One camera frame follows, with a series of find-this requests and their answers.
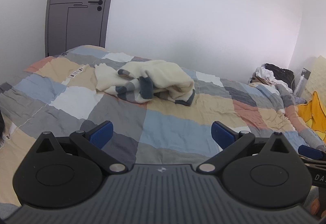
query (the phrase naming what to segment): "white wall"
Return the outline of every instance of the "white wall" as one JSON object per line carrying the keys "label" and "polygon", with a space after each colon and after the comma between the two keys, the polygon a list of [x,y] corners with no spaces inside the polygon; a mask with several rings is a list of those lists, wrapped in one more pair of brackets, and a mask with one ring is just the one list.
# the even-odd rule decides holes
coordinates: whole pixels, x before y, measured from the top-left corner
{"label": "white wall", "polygon": [[303,0],[112,0],[106,48],[247,82],[288,67]]}
{"label": "white wall", "polygon": [[318,56],[326,57],[326,0],[304,0],[299,36],[289,69],[294,74],[311,70]]}
{"label": "white wall", "polygon": [[0,0],[0,84],[44,58],[47,0]]}

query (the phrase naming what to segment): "gray ribbed panel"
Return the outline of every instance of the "gray ribbed panel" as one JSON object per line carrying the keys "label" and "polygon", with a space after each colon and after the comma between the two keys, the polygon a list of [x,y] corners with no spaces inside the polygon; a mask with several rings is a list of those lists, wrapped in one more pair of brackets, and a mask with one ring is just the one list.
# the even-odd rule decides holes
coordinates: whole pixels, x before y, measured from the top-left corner
{"label": "gray ribbed panel", "polygon": [[296,206],[279,213],[246,207],[233,200],[213,176],[190,165],[135,165],[110,176],[88,201],[61,210],[21,207],[8,224],[309,224],[317,223]]}

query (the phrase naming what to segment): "metal bolt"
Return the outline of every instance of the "metal bolt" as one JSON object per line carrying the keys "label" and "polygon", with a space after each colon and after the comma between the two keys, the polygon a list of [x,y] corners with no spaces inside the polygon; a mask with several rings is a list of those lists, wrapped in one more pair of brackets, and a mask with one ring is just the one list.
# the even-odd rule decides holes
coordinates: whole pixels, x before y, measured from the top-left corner
{"label": "metal bolt", "polygon": [[215,166],[210,163],[203,163],[199,165],[199,169],[204,172],[211,172],[215,170]]}
{"label": "metal bolt", "polygon": [[126,167],[121,163],[114,163],[110,165],[109,169],[114,172],[122,172]]}

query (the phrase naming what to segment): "patchwork quilt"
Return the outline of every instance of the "patchwork quilt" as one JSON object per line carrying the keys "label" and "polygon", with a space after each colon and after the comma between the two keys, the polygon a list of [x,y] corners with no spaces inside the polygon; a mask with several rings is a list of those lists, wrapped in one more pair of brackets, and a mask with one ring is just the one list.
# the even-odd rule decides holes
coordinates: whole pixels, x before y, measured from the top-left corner
{"label": "patchwork quilt", "polygon": [[220,79],[183,69],[195,83],[191,106],[154,97],[135,104],[96,91],[95,65],[118,70],[129,61],[148,59],[79,46],[31,65],[0,86],[5,130],[0,146],[0,202],[19,206],[12,176],[42,131],[56,137],[89,131],[105,120],[114,126],[103,151],[131,167],[143,164],[197,166],[221,151],[211,137],[218,120],[234,131],[257,137],[283,131],[295,149],[323,146],[298,117],[290,94],[282,88]]}

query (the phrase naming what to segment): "door handle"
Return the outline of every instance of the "door handle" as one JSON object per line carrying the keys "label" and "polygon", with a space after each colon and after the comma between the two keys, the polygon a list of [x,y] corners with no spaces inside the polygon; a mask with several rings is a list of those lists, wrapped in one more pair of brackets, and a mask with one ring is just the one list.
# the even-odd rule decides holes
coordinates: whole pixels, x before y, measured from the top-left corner
{"label": "door handle", "polygon": [[88,3],[97,3],[98,5],[102,5],[103,1],[99,0],[99,1],[89,1]]}

